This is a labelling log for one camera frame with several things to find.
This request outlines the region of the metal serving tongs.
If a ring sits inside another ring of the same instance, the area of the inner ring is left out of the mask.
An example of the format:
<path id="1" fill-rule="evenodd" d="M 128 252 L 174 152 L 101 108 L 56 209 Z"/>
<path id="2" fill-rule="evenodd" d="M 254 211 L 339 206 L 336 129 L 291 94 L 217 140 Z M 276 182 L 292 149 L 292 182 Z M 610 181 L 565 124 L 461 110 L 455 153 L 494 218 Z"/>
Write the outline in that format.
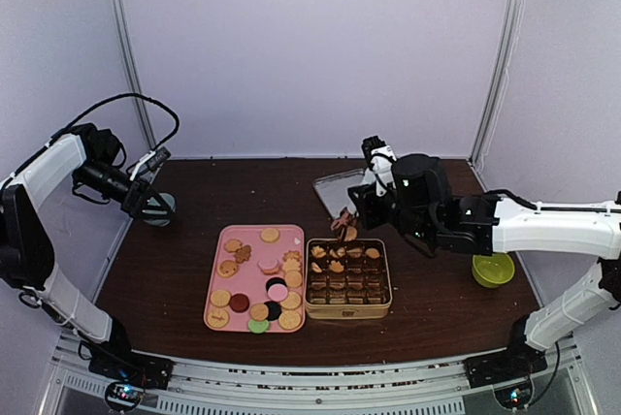
<path id="1" fill-rule="evenodd" d="M 353 241 L 358 237 L 356 223 L 356 214 L 351 213 L 347 207 L 344 207 L 341 210 L 339 217 L 331 223 L 330 230 L 338 241 Z"/>

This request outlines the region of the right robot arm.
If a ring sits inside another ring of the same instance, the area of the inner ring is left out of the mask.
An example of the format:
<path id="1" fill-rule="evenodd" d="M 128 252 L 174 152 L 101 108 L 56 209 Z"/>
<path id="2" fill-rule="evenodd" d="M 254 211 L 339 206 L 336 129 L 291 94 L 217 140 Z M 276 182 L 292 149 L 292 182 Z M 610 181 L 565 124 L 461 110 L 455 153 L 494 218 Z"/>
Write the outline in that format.
<path id="1" fill-rule="evenodd" d="M 512 326 L 498 370 L 519 376 L 559 338 L 620 306 L 620 202 L 529 202 L 506 189 L 455 196 L 437 157 L 367 158 L 348 208 L 367 230 L 389 224 L 419 253 L 439 249 L 491 256 L 540 251 L 590 255 L 595 264 L 559 298 Z"/>

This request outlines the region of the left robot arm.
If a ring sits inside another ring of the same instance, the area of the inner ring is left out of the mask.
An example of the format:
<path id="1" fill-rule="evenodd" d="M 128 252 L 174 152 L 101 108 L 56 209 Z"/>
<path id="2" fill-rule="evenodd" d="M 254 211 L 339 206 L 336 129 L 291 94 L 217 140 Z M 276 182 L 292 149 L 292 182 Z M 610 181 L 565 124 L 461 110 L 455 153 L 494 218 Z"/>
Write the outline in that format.
<path id="1" fill-rule="evenodd" d="M 115 159 L 126 154 L 109 129 L 91 123 L 59 131 L 1 184 L 1 277 L 20 300 L 42 308 L 81 338 L 89 368 L 119 380 L 152 379 L 171 369 L 166 359 L 133 351 L 124 326 L 92 303 L 64 274 L 39 217 L 49 195 L 66 178 L 86 186 L 101 204 L 119 203 L 131 218 L 163 227 L 176 213 L 175 198 L 156 191 L 140 171 L 124 173 Z"/>

